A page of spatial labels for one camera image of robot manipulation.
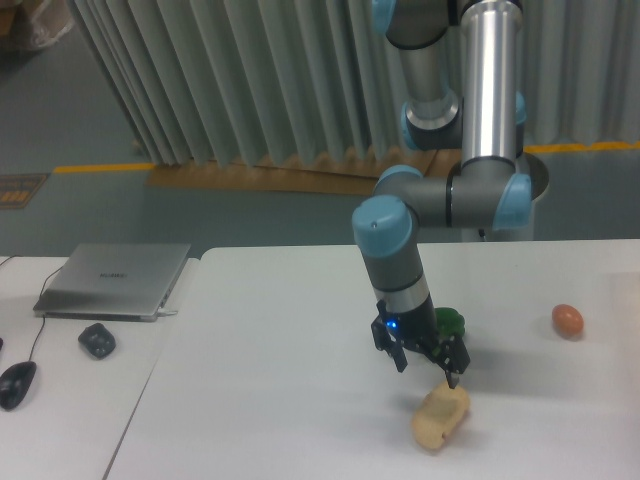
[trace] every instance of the laptop lid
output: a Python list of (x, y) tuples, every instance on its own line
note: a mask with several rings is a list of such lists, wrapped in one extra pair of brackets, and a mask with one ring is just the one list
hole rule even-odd
[(81, 244), (33, 307), (63, 318), (155, 320), (187, 244)]

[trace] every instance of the blue joint cap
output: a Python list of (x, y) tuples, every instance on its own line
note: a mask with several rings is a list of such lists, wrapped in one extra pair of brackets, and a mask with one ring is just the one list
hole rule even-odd
[(417, 168), (410, 167), (409, 165), (394, 165), (382, 172), (382, 175), (380, 175), (380, 178), (378, 179), (378, 183), (376, 183), (376, 187), (380, 185), (380, 182), (384, 179), (389, 178), (391, 175), (395, 175), (396, 173), (410, 173), (419, 178), (423, 177), (422, 173)]
[(516, 173), (507, 183), (496, 215), (493, 217), (493, 229), (525, 227), (531, 214), (531, 178), (529, 175)]
[(407, 144), (411, 150), (418, 150), (418, 146), (416, 142), (413, 141), (411, 137), (411, 132), (409, 132), (409, 125), (407, 125), (407, 102), (402, 106), (402, 110), (400, 111), (400, 128), (402, 128), (402, 137), (404, 138), (404, 143)]
[(527, 121), (527, 107), (524, 97), (520, 92), (516, 92), (516, 125), (522, 125)]
[(396, 0), (371, 0), (371, 12), (373, 13), (373, 28), (381, 35), (385, 35), (393, 19), (393, 11), (396, 9)]
[(402, 200), (379, 195), (364, 201), (351, 217), (353, 237), (363, 255), (386, 258), (411, 238), (413, 219)]

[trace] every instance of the computer mouse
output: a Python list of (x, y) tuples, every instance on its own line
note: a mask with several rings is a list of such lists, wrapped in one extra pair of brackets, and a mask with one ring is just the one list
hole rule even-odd
[(0, 375), (0, 407), (13, 410), (20, 405), (35, 374), (36, 362), (16, 363), (7, 368)]
[(116, 339), (101, 323), (94, 323), (78, 337), (80, 344), (98, 360), (106, 357), (116, 348)]

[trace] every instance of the mouse cable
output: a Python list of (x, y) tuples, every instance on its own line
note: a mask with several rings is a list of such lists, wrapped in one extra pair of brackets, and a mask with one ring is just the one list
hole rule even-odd
[[(62, 270), (62, 267), (60, 267), (59, 269), (57, 269), (55, 272), (53, 272), (51, 275), (49, 275), (44, 283), (42, 284), (42, 290), (40, 290), (40, 296), (38, 298), (42, 298), (42, 294), (44, 293), (44, 289), (47, 286), (47, 282), (49, 281), (49, 279), (51, 277), (53, 277), (56, 273), (58, 273), (60, 270)], [(36, 343), (38, 343), (38, 339), (40, 338), (40, 334), (42, 333), (42, 330), (44, 330), (44, 324), (47, 321), (47, 317), (45, 317), (44, 315), (42, 316), (42, 325), (40, 326), (40, 330), (38, 331), (38, 335), (36, 335), (36, 339), (33, 341), (33, 345), (31, 346), (31, 353), (29, 354), (29, 361), (31, 361), (31, 359), (33, 358), (33, 351), (36, 348)]]
[(16, 257), (21, 257), (22, 255), (11, 255), (10, 257), (5, 258), (2, 263), (0, 263), (0, 267), (2, 265), (4, 265), (5, 263), (7, 263), (9, 260), (11, 260), (12, 258), (16, 258)]

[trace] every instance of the egg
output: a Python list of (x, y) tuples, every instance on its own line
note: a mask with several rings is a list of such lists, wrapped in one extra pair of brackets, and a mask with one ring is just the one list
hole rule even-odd
[(563, 335), (578, 335), (584, 329), (582, 315), (571, 305), (556, 305), (551, 312), (551, 318), (555, 327)]

